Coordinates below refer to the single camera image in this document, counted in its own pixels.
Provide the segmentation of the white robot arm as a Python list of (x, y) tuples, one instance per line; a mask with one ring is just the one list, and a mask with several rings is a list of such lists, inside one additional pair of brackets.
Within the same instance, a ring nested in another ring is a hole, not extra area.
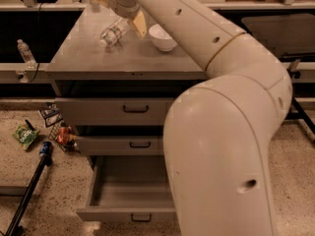
[(94, 0), (135, 26), (146, 11), (207, 74), (172, 103), (163, 128), (182, 236), (277, 236), (269, 143), (292, 98), (285, 66), (196, 0)]

